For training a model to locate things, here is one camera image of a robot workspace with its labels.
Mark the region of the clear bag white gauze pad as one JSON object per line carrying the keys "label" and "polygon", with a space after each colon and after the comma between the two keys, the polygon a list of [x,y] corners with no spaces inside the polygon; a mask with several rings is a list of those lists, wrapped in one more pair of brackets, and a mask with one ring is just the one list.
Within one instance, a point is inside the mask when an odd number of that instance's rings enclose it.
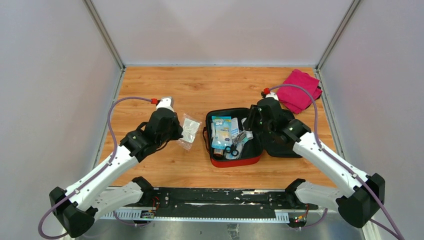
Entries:
{"label": "clear bag white gauze pad", "polygon": [[186,113],[183,115],[182,137],[178,140],[178,144],[186,151],[192,148],[201,125],[201,121],[194,119]]}

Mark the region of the blue white mask packet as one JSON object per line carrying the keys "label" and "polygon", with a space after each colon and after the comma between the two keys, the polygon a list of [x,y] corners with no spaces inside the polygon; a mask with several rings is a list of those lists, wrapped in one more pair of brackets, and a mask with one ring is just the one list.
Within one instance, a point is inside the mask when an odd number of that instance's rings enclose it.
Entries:
{"label": "blue white mask packet", "polygon": [[211,143],[213,149],[224,150],[232,144],[230,116],[212,116],[214,135]]}

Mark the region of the red black medicine kit case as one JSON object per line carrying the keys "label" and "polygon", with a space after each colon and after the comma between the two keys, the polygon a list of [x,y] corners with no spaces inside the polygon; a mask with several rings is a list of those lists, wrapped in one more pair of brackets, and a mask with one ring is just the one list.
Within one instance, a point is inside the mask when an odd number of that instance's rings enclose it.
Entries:
{"label": "red black medicine kit case", "polygon": [[263,151],[277,158],[299,158],[293,147],[274,139],[276,122],[267,124],[256,106],[213,110],[205,117],[203,139],[218,168],[252,165]]}

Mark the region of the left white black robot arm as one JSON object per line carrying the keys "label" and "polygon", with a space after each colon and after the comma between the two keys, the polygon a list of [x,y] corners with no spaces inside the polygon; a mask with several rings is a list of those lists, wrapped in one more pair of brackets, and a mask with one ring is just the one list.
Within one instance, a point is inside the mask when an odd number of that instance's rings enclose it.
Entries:
{"label": "left white black robot arm", "polygon": [[153,201],[153,193],[143,177],[105,192],[123,173],[156,153],[169,141],[182,137],[183,128],[171,106],[157,106],[147,122],[142,122],[120,141],[107,159],[65,189],[55,187],[49,193],[53,214],[71,238],[85,234],[104,215],[125,205],[142,207]]}

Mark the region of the white blue bandage roll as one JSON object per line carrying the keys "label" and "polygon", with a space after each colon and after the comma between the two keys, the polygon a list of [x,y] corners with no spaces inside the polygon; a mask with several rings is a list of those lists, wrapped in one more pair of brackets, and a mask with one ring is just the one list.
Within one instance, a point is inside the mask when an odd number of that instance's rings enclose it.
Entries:
{"label": "white blue bandage roll", "polygon": [[210,136],[211,136],[211,139],[213,140],[214,138],[215,138],[215,136],[216,136],[216,127],[215,127],[215,123],[214,122],[211,122],[211,124],[210,124]]}

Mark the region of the brown medicine bottle orange cap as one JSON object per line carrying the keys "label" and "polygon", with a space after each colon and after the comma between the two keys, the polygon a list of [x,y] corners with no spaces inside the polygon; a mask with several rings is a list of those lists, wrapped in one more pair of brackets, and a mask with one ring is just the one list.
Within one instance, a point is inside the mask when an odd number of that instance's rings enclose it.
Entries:
{"label": "brown medicine bottle orange cap", "polygon": [[212,157],[215,160],[222,160],[225,158],[225,151],[223,149],[214,148],[212,151]]}

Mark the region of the small white plastic bottle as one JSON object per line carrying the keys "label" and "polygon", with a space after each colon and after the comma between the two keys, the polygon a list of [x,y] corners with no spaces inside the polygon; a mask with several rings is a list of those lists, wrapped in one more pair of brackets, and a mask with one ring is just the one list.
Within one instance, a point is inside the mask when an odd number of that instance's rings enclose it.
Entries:
{"label": "small white plastic bottle", "polygon": [[245,133],[245,138],[244,138],[245,142],[252,140],[254,138],[253,132],[247,130],[247,127],[245,127],[246,120],[247,120],[246,117],[241,120],[242,129],[243,129],[243,132]]}

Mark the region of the clear bag teal header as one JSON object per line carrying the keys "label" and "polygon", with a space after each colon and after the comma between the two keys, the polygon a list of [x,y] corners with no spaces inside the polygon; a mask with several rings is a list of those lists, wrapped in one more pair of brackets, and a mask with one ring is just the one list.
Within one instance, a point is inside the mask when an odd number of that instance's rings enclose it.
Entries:
{"label": "clear bag teal header", "polygon": [[236,144],[232,144],[226,150],[226,158],[229,160],[240,159],[243,153],[243,149],[250,140],[245,139],[239,140]]}

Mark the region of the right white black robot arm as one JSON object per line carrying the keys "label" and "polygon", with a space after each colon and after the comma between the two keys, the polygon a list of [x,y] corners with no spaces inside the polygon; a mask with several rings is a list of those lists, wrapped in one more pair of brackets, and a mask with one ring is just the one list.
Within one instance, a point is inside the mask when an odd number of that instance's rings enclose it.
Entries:
{"label": "right white black robot arm", "polygon": [[331,188],[296,179],[286,188],[285,201],[290,208],[321,206],[338,212],[351,226],[362,228],[384,205],[386,181],[381,175],[370,175],[349,164],[309,126],[282,109],[276,99],[265,97],[251,105],[243,125],[246,130],[270,137],[282,150],[305,158],[335,184]]}

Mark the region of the black handled scissors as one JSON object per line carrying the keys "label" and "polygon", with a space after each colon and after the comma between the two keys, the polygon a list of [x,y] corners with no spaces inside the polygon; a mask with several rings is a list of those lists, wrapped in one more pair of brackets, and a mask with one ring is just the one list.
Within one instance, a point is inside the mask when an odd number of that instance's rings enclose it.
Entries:
{"label": "black handled scissors", "polygon": [[238,134],[232,144],[224,148],[224,157],[230,160],[239,158],[243,151],[246,137],[246,131],[242,131],[240,134]]}

